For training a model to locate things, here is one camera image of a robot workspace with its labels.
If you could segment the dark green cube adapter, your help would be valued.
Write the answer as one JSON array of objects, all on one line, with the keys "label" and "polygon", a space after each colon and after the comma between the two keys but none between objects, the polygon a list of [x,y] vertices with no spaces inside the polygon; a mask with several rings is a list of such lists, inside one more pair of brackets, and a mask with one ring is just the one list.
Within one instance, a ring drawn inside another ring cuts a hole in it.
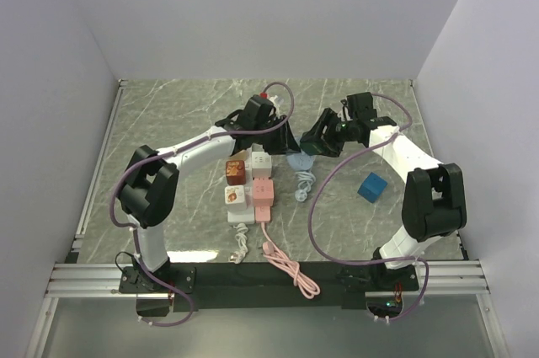
[{"label": "dark green cube adapter", "polygon": [[313,136],[305,134],[300,140],[300,148],[302,151],[310,156],[324,155],[326,152],[326,145],[320,136]]}]

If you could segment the blue cube plug adapter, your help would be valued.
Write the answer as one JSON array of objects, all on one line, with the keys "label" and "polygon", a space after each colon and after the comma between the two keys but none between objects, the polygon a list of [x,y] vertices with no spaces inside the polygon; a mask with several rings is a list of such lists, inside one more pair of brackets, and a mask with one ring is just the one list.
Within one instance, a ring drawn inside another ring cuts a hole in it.
[{"label": "blue cube plug adapter", "polygon": [[386,187],[387,181],[385,179],[375,173],[369,173],[369,175],[361,183],[357,193],[370,203],[375,203],[380,198]]}]

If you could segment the light blue round socket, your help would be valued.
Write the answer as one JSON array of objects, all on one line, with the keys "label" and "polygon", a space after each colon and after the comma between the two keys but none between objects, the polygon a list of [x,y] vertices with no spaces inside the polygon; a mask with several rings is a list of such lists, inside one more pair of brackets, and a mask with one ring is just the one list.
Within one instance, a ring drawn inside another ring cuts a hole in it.
[{"label": "light blue round socket", "polygon": [[312,169],[315,157],[301,152],[287,155],[286,161],[295,172],[307,172]]}]

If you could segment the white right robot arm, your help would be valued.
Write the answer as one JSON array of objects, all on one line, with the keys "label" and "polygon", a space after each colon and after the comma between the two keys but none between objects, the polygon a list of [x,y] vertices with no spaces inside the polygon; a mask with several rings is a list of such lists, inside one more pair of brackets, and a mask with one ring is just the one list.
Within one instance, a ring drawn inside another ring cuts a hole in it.
[{"label": "white right robot arm", "polygon": [[411,126],[380,116],[375,94],[361,93],[342,101],[342,109],[325,109],[309,131],[301,149],[310,156],[337,158],[344,144],[363,145],[358,153],[380,156],[404,182],[402,225],[370,260],[370,280],[381,290],[399,279],[399,269],[419,260],[433,243],[467,224],[463,173],[455,163],[443,163],[404,135]]}]

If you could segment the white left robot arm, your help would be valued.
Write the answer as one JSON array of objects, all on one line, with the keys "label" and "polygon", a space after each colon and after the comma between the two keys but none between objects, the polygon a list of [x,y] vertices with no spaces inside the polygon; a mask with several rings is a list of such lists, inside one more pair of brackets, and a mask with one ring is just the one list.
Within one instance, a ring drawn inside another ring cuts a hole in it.
[{"label": "white left robot arm", "polygon": [[150,292],[168,283],[169,257],[163,222],[173,209],[179,181],[196,170],[228,158],[253,144],[268,154],[298,152],[288,120],[262,94],[197,136],[161,149],[142,146],[113,190],[109,217],[117,227],[134,233],[136,261],[141,266],[138,281]]}]

